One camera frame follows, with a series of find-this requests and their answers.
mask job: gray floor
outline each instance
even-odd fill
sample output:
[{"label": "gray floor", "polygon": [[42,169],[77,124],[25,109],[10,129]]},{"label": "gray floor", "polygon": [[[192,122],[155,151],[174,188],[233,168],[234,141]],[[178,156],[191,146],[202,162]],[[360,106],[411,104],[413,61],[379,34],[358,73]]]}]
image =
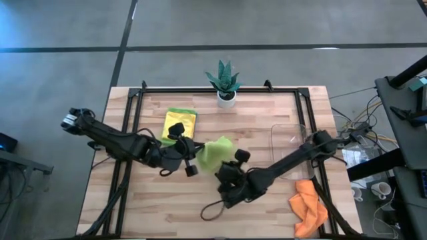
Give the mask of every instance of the gray floor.
[{"label": "gray floor", "polygon": [[[117,47],[130,3],[0,0],[0,47]],[[427,42],[427,18],[415,0],[150,0],[138,3],[127,45],[419,42]],[[135,52],[125,54],[118,85],[208,85],[203,72],[215,71],[222,59],[232,61],[246,85],[265,79],[326,85],[334,96],[372,87],[375,78],[395,75],[425,54],[417,48]],[[19,140],[18,154],[55,166],[52,176],[31,180],[35,188],[21,202],[16,239],[75,233],[93,151],[59,124],[70,107],[102,117],[116,58],[114,52],[0,53],[0,132]],[[375,94],[331,104],[355,117]],[[383,109],[376,116],[375,130],[393,137]],[[362,224],[373,235],[371,223]]]}]

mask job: wooden table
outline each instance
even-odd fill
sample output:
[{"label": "wooden table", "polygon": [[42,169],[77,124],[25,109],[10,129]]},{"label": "wooden table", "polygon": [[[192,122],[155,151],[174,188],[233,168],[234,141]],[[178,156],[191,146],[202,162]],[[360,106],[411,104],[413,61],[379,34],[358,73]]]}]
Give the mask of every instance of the wooden table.
[{"label": "wooden table", "polygon": [[[323,86],[309,88],[318,129],[325,129],[332,136],[336,136],[326,88]],[[121,129],[128,89],[128,87],[111,89],[105,111],[105,124]],[[138,128],[148,127],[160,137],[168,107],[197,111],[195,141],[214,141],[224,135],[229,137],[236,147],[250,151],[252,156],[246,168],[267,167],[273,163],[271,154],[273,125],[299,124],[295,98],[289,93],[239,94],[235,107],[231,109],[218,108],[216,94],[213,93],[146,93],[143,96]],[[94,163],[105,158],[105,152],[98,152]],[[77,233],[87,230],[105,207],[113,166],[114,161],[109,160],[91,172]],[[334,159],[326,161],[325,166],[332,201],[346,221],[355,230],[362,232],[346,167]],[[276,179],[268,192],[254,202],[240,203],[226,209],[215,221],[202,221],[199,216],[201,209],[220,199],[216,191],[218,185],[218,180],[212,174],[201,172],[194,177],[186,177],[183,164],[181,169],[171,176],[160,177],[159,169],[134,163],[122,237],[294,236],[294,224],[300,220],[288,203],[288,199],[296,194],[293,181]],[[206,214],[213,215],[219,209],[220,206],[213,207]]]}]

